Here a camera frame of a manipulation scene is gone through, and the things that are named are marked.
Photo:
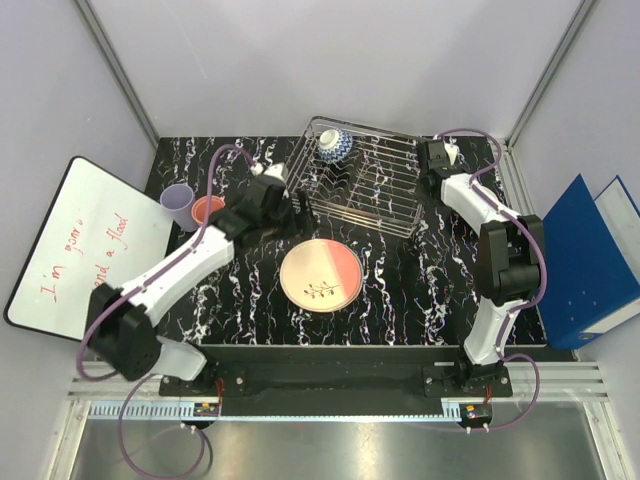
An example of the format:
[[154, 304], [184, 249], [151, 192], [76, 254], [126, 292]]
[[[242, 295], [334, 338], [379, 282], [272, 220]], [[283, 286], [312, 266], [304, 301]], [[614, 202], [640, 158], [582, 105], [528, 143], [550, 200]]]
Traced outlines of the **lavender plastic cup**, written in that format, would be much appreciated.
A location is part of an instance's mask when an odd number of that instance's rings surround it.
[[191, 214], [194, 202], [194, 191], [184, 183], [168, 186], [163, 190], [159, 198], [159, 203], [163, 209], [185, 232], [194, 232], [198, 227]]

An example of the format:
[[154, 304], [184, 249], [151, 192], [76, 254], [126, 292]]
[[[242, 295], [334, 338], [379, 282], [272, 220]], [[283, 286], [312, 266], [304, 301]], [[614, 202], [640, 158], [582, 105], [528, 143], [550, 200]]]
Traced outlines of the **pink plastic cup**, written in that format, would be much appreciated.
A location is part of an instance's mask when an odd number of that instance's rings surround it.
[[225, 207], [225, 201], [218, 196], [203, 196], [196, 200], [191, 208], [193, 220], [201, 225], [206, 219], [206, 213], [212, 214]]

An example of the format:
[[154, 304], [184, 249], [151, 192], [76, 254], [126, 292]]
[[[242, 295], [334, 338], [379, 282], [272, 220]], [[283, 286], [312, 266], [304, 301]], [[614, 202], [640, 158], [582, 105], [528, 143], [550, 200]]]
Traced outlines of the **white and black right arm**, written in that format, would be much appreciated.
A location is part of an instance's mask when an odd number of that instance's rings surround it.
[[546, 281], [544, 229], [500, 202], [477, 177], [452, 163], [457, 147], [441, 138], [417, 144], [419, 185], [477, 234], [473, 279], [480, 303], [453, 367], [453, 384], [476, 396], [502, 377], [507, 331]]

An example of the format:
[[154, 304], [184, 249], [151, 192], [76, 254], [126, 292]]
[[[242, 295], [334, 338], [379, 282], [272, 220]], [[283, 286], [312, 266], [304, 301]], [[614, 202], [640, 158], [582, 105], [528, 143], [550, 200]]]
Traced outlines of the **pink and cream plate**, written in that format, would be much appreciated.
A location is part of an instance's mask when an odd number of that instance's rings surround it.
[[361, 261], [346, 245], [312, 239], [286, 254], [279, 280], [285, 295], [296, 306], [315, 313], [333, 313], [348, 306], [343, 280], [358, 269], [364, 275]]

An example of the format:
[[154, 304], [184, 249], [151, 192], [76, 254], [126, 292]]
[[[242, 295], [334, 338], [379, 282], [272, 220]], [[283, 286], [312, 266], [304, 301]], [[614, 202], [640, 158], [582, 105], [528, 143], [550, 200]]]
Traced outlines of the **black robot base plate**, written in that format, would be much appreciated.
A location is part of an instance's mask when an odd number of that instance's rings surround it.
[[429, 398], [509, 398], [513, 387], [504, 365], [483, 367], [482, 376], [459, 382], [461, 351], [435, 346], [246, 346], [206, 345], [213, 376], [224, 396], [249, 397], [268, 390], [399, 390]]

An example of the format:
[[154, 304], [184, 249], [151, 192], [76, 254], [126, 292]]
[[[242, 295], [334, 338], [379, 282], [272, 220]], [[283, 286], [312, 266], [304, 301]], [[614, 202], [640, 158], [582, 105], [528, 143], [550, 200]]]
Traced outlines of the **blue and cream plate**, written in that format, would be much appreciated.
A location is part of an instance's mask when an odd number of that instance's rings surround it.
[[343, 283], [346, 296], [345, 303], [349, 305], [356, 300], [362, 291], [364, 283], [363, 271], [358, 269], [349, 272], [343, 280]]

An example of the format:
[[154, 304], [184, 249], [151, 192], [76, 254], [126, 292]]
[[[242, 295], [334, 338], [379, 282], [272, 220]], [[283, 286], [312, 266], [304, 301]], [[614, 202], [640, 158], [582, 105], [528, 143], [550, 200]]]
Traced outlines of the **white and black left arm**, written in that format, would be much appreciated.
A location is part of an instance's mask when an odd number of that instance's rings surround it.
[[317, 228], [308, 195], [288, 192], [282, 179], [261, 174], [224, 208], [205, 210], [197, 233], [138, 278], [90, 296], [83, 347], [128, 381], [174, 377], [196, 396], [215, 386], [214, 360], [201, 348], [158, 334], [157, 325], [197, 283], [270, 240], [311, 235]]

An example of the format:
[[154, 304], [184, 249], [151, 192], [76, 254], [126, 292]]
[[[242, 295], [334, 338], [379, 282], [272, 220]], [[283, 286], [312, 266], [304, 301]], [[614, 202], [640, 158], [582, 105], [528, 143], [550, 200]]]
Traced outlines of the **blue and white patterned bowl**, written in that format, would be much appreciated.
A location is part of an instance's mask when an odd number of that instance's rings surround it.
[[326, 163], [338, 163], [344, 160], [353, 146], [352, 135], [342, 129], [328, 129], [318, 139], [319, 158]]

